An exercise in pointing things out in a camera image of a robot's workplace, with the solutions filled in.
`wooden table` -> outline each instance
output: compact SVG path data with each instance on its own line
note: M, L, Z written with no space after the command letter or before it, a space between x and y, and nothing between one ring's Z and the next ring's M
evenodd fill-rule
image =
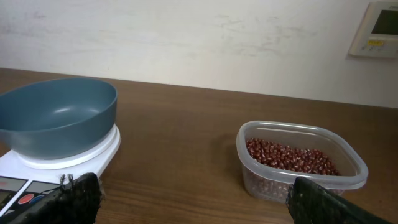
M0 69L0 93L67 75ZM398 222L398 110L279 96L107 80L119 90L121 148L101 179L97 223L293 223L284 204L243 187L236 134L252 120L323 127L369 168L344 197Z

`rectangular food container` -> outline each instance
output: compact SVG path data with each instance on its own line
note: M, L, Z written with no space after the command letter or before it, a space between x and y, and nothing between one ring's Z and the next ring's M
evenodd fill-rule
M301 149L318 149L335 164L340 176L306 174L265 166L253 159L246 147L250 138L281 143ZM242 162L244 186L256 198L284 203L290 184L306 177L341 195L366 183L368 167L354 149L339 135L323 128L272 121L251 121L241 126L236 148Z

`yellow sticker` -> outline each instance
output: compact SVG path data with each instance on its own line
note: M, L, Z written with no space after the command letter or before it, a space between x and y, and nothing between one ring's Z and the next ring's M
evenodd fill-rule
M368 41L368 45L370 46L383 46L384 45L384 41L382 40L369 40Z

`white wall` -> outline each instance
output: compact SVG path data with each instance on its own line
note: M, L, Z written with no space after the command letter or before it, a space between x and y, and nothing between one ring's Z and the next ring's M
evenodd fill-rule
M0 0L0 67L398 108L398 60L347 56L368 2Z

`kitchen scale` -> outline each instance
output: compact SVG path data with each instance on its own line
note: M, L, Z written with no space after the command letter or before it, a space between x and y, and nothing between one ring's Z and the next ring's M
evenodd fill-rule
M40 200L60 185L62 174L73 174L77 179L93 172L100 177L120 142L114 125L97 146L67 158L33 159L10 150L0 158L0 216Z

